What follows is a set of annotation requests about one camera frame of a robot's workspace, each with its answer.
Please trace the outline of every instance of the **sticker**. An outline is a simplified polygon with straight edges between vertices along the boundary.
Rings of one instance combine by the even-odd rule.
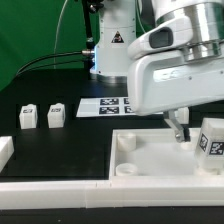
[[[130,106],[125,106],[124,111],[125,111],[126,114],[133,114],[134,113]]]
[[[27,109],[27,110],[24,110],[23,113],[24,113],[24,114],[32,113],[32,111],[33,111],[32,109]]]
[[[202,134],[202,136],[201,136],[201,141],[200,141],[199,145],[202,148],[202,150],[205,152],[207,145],[208,145],[208,139],[206,138],[206,136],[204,134]]]
[[[124,43],[124,40],[121,37],[121,34],[119,33],[119,31],[117,31],[111,43]]]
[[[224,154],[224,142],[212,142],[209,155],[222,156]]]
[[[130,104],[128,98],[124,98],[124,104]]]
[[[114,98],[114,99],[101,99],[100,100],[100,105],[118,105],[119,104],[119,99]]]
[[[99,114],[119,114],[119,107],[100,107]]]
[[[76,117],[133,116],[128,97],[81,99]]]
[[[51,110],[51,112],[60,112],[61,111],[61,108],[54,108]]]

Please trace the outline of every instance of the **black table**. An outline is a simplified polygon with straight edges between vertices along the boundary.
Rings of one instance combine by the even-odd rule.
[[[0,182],[108,179],[113,129],[167,128],[162,116],[77,118],[81,98],[125,97],[124,84],[89,80],[76,70],[41,70],[15,79],[0,93],[0,136],[14,136],[15,153]],[[50,105],[66,106],[64,128],[49,129]],[[38,128],[21,130],[22,106],[38,106]],[[190,127],[224,118],[223,102],[190,108]],[[0,223],[219,223],[224,208],[104,208],[0,211]]]

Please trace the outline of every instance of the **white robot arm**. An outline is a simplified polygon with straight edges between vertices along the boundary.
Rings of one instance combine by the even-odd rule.
[[[157,27],[128,49],[128,94],[138,115],[224,99],[222,0],[152,0]]]

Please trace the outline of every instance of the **green backdrop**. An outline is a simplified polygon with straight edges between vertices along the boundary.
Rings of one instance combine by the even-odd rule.
[[[11,82],[22,65],[54,52],[56,30],[64,2],[0,1],[0,90]],[[93,35],[98,40],[98,15],[91,15],[91,23]],[[57,52],[82,50],[85,48],[85,39],[81,0],[68,0],[58,35]],[[76,63],[57,68],[82,66]]]

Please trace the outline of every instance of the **small white block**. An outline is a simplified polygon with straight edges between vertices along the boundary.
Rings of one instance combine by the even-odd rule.
[[[12,137],[0,138],[0,172],[14,152]]]
[[[223,169],[224,119],[204,118],[195,156],[203,169]]]
[[[21,129],[30,129],[37,127],[37,107],[29,104],[23,106],[19,115]]]
[[[175,111],[175,117],[180,124],[189,124],[188,107],[179,108],[177,111]]]
[[[62,128],[65,122],[65,105],[61,103],[51,105],[47,118],[49,128]]]

